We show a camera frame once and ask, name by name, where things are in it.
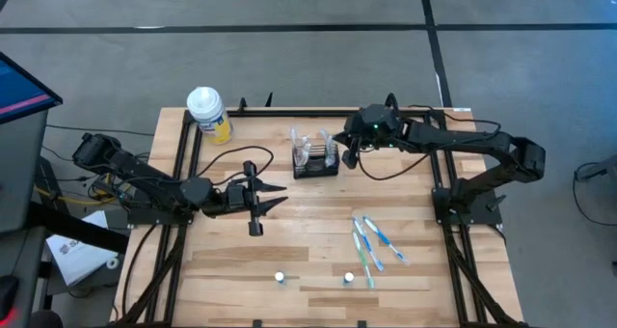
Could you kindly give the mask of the black aluminium table frame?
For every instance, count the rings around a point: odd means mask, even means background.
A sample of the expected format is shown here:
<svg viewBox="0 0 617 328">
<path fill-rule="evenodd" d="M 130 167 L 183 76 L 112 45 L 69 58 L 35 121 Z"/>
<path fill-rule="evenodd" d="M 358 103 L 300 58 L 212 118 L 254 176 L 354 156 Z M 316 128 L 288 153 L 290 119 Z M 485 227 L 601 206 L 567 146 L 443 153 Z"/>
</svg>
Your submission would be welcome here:
<svg viewBox="0 0 617 328">
<path fill-rule="evenodd" d="M 366 153 L 362 170 L 295 179 L 290 128 L 317 140 L 339 132 L 346 108 L 248 108 L 230 117 L 230 142 L 204 140 L 181 108 L 161 111 L 150 164 L 180 178 L 227 178 L 252 160 L 287 197 L 248 233 L 248 216 L 197 214 L 183 228 L 139 227 L 129 240 L 112 313 L 114 328 L 368 327 L 526 328 L 494 225 L 441 224 L 432 193 L 485 171 L 476 153 L 430 157 Z M 368 216 L 411 262 L 402 263 L 365 224 Z M 357 217 L 375 288 L 367 286 L 352 231 Z M 281 271 L 284 284 L 275 280 Z M 346 286 L 346 272 L 355 275 Z"/>
</svg>

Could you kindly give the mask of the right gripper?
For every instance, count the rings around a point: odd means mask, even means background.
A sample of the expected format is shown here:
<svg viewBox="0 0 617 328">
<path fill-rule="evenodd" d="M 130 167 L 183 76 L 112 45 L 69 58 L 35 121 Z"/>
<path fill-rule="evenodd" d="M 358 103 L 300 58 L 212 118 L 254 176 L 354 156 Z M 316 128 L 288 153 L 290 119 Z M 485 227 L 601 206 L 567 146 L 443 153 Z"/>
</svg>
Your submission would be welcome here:
<svg viewBox="0 0 617 328">
<path fill-rule="evenodd" d="M 365 147 L 365 121 L 362 117 L 349 117 L 343 131 L 333 136 L 339 144 L 347 150 L 342 155 L 343 163 L 349 169 L 355 169 L 359 162 L 360 150 Z"/>
</svg>

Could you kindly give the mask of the black computer mouse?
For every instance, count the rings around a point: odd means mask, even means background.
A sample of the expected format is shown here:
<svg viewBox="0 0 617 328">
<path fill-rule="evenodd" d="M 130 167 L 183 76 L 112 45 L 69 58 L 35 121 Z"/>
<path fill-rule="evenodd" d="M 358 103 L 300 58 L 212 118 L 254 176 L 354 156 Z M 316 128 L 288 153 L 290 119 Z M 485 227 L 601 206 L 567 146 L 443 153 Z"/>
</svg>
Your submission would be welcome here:
<svg viewBox="0 0 617 328">
<path fill-rule="evenodd" d="M 19 280 L 14 275 L 0 276 L 0 321 L 10 315 L 18 285 Z"/>
</svg>

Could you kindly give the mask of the blue computer screen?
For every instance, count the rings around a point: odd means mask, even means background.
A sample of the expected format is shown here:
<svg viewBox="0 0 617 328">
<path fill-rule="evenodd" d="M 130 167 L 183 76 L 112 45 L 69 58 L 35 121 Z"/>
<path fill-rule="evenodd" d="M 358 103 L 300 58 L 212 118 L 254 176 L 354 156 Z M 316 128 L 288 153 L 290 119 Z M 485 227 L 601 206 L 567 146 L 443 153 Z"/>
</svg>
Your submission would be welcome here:
<svg viewBox="0 0 617 328">
<path fill-rule="evenodd" d="M 0 124 L 62 105 L 63 99 L 0 51 Z"/>
</svg>

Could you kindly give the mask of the grey cabinet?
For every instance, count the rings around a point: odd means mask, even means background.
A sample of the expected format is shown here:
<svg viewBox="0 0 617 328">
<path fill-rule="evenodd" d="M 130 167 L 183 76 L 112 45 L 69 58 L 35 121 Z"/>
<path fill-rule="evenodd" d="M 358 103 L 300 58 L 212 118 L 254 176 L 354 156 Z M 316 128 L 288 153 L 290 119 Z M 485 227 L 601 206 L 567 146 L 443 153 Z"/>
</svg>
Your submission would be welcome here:
<svg viewBox="0 0 617 328">
<path fill-rule="evenodd" d="M 0 235 L 27 220 L 47 111 L 0 124 Z"/>
</svg>

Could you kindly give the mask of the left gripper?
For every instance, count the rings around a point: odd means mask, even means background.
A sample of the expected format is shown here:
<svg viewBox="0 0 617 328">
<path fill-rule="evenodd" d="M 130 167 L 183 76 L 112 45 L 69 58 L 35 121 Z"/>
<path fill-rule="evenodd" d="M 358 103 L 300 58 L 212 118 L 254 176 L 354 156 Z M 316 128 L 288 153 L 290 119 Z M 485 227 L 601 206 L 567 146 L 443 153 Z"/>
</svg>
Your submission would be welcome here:
<svg viewBox="0 0 617 328">
<path fill-rule="evenodd" d="M 260 202 L 257 192 L 284 191 L 286 187 L 264 183 L 257 177 L 256 165 L 252 161 L 245 161 L 243 163 L 242 174 L 244 178 L 231 181 L 226 190 L 215 200 L 215 204 L 211 207 L 211 214 L 213 216 L 220 216 L 248 210 L 250 212 L 250 221 L 248 222 L 249 235 L 262 236 L 263 227 L 259 222 L 259 218 L 266 216 L 268 211 L 286 201 L 287 197 Z M 239 185 L 244 186 L 244 205 L 233 208 L 228 203 L 228 188 Z"/>
</svg>

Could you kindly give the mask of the yellow disinfectant wipes canister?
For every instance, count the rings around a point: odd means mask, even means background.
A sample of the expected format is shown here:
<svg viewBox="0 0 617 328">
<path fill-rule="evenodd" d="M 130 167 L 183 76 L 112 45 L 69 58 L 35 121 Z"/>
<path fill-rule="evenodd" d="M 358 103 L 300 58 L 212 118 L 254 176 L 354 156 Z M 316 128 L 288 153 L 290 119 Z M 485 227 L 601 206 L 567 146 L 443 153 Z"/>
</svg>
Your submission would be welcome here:
<svg viewBox="0 0 617 328">
<path fill-rule="evenodd" d="M 219 93 L 211 87 L 197 87 L 187 96 L 187 108 L 199 130 L 214 145 L 228 142 L 233 127 Z"/>
</svg>

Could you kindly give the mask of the black desk beam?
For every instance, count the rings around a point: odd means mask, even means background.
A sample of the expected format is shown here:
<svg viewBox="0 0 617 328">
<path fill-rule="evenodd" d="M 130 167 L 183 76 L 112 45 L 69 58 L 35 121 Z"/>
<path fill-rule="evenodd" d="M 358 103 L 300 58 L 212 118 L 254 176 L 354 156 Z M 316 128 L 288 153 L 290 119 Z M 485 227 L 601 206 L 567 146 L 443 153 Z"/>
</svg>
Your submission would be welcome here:
<svg viewBox="0 0 617 328">
<path fill-rule="evenodd" d="M 129 237 L 45 205 L 31 202 L 26 217 L 27 227 L 44 227 L 48 232 L 81 241 L 108 251 L 124 254 Z"/>
</svg>

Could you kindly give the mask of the white paper booklet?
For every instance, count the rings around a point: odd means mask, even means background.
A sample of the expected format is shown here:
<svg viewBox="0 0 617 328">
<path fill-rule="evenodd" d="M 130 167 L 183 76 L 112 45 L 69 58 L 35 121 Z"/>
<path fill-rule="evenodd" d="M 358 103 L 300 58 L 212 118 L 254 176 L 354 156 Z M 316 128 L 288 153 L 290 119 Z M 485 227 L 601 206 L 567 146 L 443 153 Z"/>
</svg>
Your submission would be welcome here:
<svg viewBox="0 0 617 328">
<path fill-rule="evenodd" d="M 100 267 L 106 267 L 107 260 L 119 258 L 116 252 L 57 234 L 47 237 L 46 243 L 69 287 L 81 282 Z"/>
</svg>

